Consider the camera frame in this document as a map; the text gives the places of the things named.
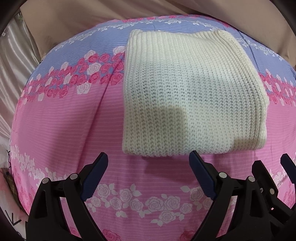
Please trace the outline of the white knitted sweater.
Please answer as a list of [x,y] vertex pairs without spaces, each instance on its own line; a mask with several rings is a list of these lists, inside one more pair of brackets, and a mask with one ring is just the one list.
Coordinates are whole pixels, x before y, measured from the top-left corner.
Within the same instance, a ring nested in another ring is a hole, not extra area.
[[127,154],[223,154],[266,143],[269,98],[229,32],[133,30],[123,83]]

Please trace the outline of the shiny satin curtain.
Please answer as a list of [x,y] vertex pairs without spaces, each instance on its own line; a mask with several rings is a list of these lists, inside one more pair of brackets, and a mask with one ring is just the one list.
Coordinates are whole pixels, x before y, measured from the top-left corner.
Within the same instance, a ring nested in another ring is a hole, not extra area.
[[16,104],[29,76],[41,62],[32,34],[17,13],[1,34],[1,168],[8,166]]

